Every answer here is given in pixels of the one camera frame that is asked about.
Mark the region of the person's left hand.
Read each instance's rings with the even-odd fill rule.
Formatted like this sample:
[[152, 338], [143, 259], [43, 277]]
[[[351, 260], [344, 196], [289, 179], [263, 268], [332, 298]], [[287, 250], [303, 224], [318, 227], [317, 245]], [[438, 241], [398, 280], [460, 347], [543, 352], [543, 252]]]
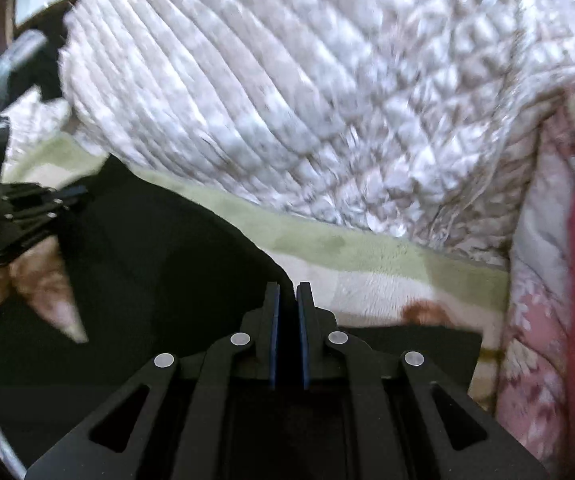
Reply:
[[56, 330], [74, 341], [89, 341], [55, 236], [49, 236], [0, 268], [0, 304], [17, 292], [25, 303]]

